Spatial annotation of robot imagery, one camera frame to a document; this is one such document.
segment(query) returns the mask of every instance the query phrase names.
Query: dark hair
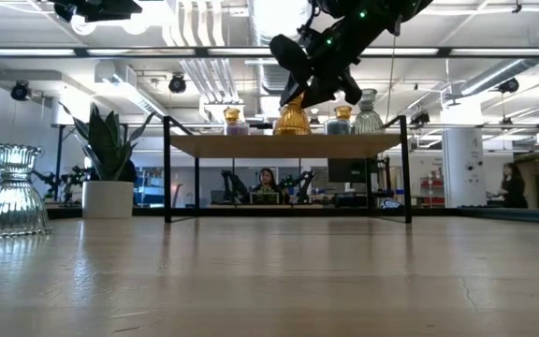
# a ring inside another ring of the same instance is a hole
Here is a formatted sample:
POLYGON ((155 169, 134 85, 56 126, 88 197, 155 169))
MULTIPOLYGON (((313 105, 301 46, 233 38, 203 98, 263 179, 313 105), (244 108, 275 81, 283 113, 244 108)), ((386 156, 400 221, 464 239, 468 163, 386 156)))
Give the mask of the dark hair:
POLYGON ((276 179, 275 179, 275 177, 273 176, 273 171, 271 170, 271 168, 262 168, 262 169, 259 171, 259 182, 262 183, 262 182, 261 182, 261 173, 263 173, 263 172, 269 173, 269 175, 271 176, 271 183, 270 183, 270 184, 271 184, 272 187, 275 186, 275 185, 276 185, 276 179))
POLYGON ((511 179, 519 179, 523 180, 523 177, 521 176, 521 171, 519 171, 519 168, 515 163, 506 163, 504 164, 503 169, 510 168, 511 169, 511 179))

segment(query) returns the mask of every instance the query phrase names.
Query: ceiling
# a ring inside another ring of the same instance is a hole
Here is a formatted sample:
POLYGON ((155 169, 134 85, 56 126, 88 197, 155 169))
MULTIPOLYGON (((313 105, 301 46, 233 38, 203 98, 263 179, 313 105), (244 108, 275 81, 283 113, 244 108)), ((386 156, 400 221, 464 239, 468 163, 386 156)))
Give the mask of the ceiling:
MULTIPOLYGON (((267 1, 276 3, 276 12, 268 15, 273 15, 275 24, 280 26, 281 11, 290 6, 293 0, 267 1)), ((147 3, 163 5, 163 1, 147 3)), ((402 26, 401 36, 397 37, 396 41, 386 32, 372 45, 392 47, 396 43, 397 47, 539 46, 539 0, 521 3, 526 9, 513 14, 511 10, 515 7, 515 0, 434 0, 426 9, 426 13, 416 16, 402 26), (496 10, 504 12, 484 14, 496 10)), ((247 12, 247 1, 225 0, 222 1, 222 8, 223 36, 226 45, 253 45, 251 18, 240 15, 247 12)), ((97 26, 92 34, 80 36, 69 24, 59 22, 53 15, 41 11, 50 12, 51 6, 39 5, 33 0, 0 1, 0 47, 166 47, 162 29, 158 26, 152 26, 138 36, 127 34, 123 28, 117 26, 97 26)), ((333 22, 330 17, 323 14, 313 25, 316 29, 323 29, 333 22)), ((193 19, 193 27, 197 32, 197 19, 193 19)), ((500 61, 452 59, 448 64, 447 73, 446 62, 442 59, 365 59, 360 65, 352 66, 351 73, 361 88, 371 87, 378 90, 375 109, 385 119, 387 115, 412 113, 413 110, 406 108, 430 90, 443 89, 448 82, 467 81, 500 61)), ((125 115, 142 114, 142 111, 125 97, 106 92, 95 83, 96 63, 96 60, 84 59, 0 59, 0 72, 11 69, 59 71, 109 108, 119 110, 125 115)), ((118 63, 122 66, 131 66, 137 72, 138 86, 179 121, 205 122, 201 114, 197 113, 200 94, 192 82, 187 82, 185 93, 174 95, 168 90, 172 73, 184 71, 178 60, 124 59, 118 63)), ((232 59, 229 63, 240 98, 244 101, 244 115, 250 117, 263 113, 277 114, 278 98, 260 94, 257 86, 258 66, 246 65, 250 62, 242 59, 232 59)), ((539 66, 521 73, 517 76, 517 80, 520 83, 519 91, 507 95, 504 104, 498 93, 486 92, 479 96, 486 122, 498 123, 502 119, 503 112, 509 114, 539 107, 539 66)), ((59 90, 59 83, 52 84, 51 88, 44 86, 42 90, 48 95, 55 95, 59 90)), ((441 109, 439 96, 440 94, 434 93, 424 99, 424 103, 432 103, 424 105, 424 108, 430 111, 432 121, 439 119, 438 111, 441 109)), ((333 114, 333 108, 340 104, 341 101, 320 105, 317 107, 318 115, 326 119, 333 114)), ((521 123, 539 123, 539 113, 527 116, 521 123)))

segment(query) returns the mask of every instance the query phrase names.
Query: person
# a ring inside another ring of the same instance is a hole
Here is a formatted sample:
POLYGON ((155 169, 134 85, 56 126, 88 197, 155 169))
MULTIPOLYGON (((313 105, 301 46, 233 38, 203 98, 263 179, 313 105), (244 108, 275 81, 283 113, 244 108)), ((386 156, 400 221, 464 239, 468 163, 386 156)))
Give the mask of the person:
POLYGON ((504 164, 503 182, 499 195, 503 196, 506 208, 528 208, 528 201, 523 197, 525 183, 515 163, 504 164))
POLYGON ((280 190, 280 186, 276 183, 273 176, 273 171, 270 168, 262 168, 259 171, 259 185, 257 185, 253 193, 277 193, 278 201, 281 204, 286 204, 289 201, 288 194, 280 190))

